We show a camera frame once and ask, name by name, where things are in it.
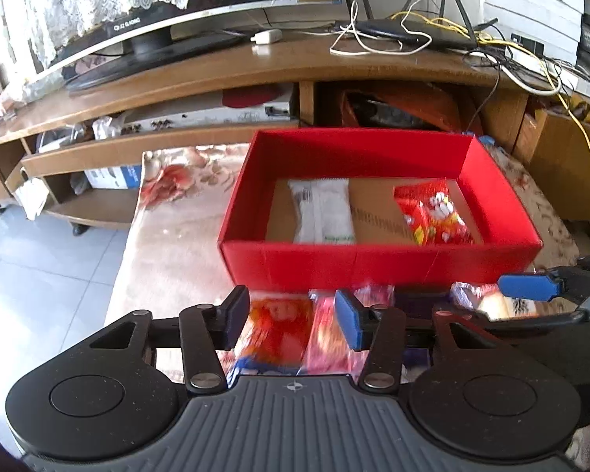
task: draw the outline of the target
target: red box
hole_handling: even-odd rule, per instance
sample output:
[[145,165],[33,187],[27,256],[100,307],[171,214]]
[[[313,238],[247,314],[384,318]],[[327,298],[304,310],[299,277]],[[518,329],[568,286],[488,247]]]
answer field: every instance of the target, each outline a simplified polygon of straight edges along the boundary
[[[456,180],[483,243],[418,247],[266,242],[275,182],[324,177]],[[476,138],[391,129],[257,132],[218,242],[234,282],[283,292],[369,282],[437,287],[455,281],[495,282],[504,273],[523,271],[542,248],[524,207]]]

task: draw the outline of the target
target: wooden tv cabinet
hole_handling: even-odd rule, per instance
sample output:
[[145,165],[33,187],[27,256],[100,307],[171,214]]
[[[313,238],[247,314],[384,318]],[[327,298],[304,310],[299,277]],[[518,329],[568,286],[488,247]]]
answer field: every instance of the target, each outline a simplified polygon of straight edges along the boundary
[[[152,69],[99,88],[70,94],[61,89],[17,112],[0,125],[0,201],[21,183],[22,167],[50,189],[48,213],[73,223],[129,227],[135,190],[90,190],[73,194],[70,173],[87,168],[139,164],[142,152],[168,147],[249,141],[260,128],[315,124],[321,82],[338,80],[432,81],[468,87],[481,102],[496,82],[496,71],[473,68],[461,55],[424,51],[413,56],[331,55],[332,37],[287,36],[270,46],[251,44],[210,53]],[[212,90],[263,83],[294,82],[298,87],[299,120],[280,124],[238,124],[138,133],[75,144],[35,153],[37,135],[61,125],[114,114],[140,106]],[[527,94],[503,77],[482,111],[484,130],[508,151],[513,148],[527,104]]]

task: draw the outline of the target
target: tv base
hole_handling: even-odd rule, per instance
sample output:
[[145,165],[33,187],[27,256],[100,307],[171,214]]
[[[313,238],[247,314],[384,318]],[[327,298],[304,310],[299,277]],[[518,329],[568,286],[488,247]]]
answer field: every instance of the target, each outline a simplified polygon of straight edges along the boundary
[[162,29],[130,40],[132,53],[120,56],[68,81],[69,92],[92,89],[109,81],[179,62],[186,58],[223,50],[247,39],[244,35],[215,32],[179,42],[170,40],[170,30]]

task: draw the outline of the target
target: screw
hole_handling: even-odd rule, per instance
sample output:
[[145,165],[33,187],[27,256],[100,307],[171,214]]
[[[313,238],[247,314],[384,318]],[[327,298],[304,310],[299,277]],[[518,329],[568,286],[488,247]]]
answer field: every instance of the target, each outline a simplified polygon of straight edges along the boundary
[[396,381],[386,372],[372,372],[363,379],[363,383],[370,388],[383,389],[392,387]]
[[196,388],[208,389],[218,387],[221,384],[221,377],[213,372],[200,372],[190,378],[190,384]]

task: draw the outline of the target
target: yellow cable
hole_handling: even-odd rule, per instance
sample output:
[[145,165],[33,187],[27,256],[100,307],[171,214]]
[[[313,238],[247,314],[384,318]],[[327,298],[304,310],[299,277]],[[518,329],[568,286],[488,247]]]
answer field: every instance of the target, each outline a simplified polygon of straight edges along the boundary
[[[407,12],[406,11],[397,12],[391,16],[391,19],[395,19],[395,18],[397,18],[397,16],[403,15],[405,13],[407,13]],[[411,12],[410,14],[417,15],[417,16],[421,17],[429,25],[436,26],[438,28],[444,28],[445,30],[452,30],[452,31],[455,31],[455,32],[463,35],[467,39],[470,38],[468,35],[467,28],[465,28],[464,26],[461,26],[458,23],[455,23],[454,21],[451,21],[450,19],[447,19],[445,17],[435,17],[433,19],[429,19],[417,12]],[[444,21],[445,23],[448,23],[448,26],[439,24],[436,21]],[[479,36],[477,37],[477,42],[479,44],[483,44],[483,45],[494,44],[494,45],[500,45],[500,46],[509,46],[510,48],[515,48],[523,53],[526,53],[527,55],[532,56],[540,63],[540,66],[542,67],[542,70],[544,71],[544,75],[546,75],[547,80],[549,80],[549,83],[551,84],[552,89],[556,90],[555,83],[553,83],[553,79],[551,78],[551,74],[549,74],[549,70],[546,67],[546,64],[542,60],[540,60],[536,55],[534,55],[532,52],[530,52],[529,50],[527,50],[526,48],[524,48],[523,46],[521,46],[517,42],[501,41],[498,39],[494,39],[488,33],[479,33]],[[573,122],[575,124],[577,124],[577,127],[579,127],[580,131],[583,133],[583,137],[586,139],[586,144],[588,145],[588,151],[590,152],[590,137],[588,137],[586,130],[584,129],[581,122],[579,122],[579,119],[574,116],[573,112],[571,112],[568,104],[566,103],[566,101],[564,100],[562,95],[558,93],[557,96],[559,97],[559,100],[561,101],[562,105],[564,106],[564,108],[568,112],[568,116],[570,116],[570,118],[573,119]]]

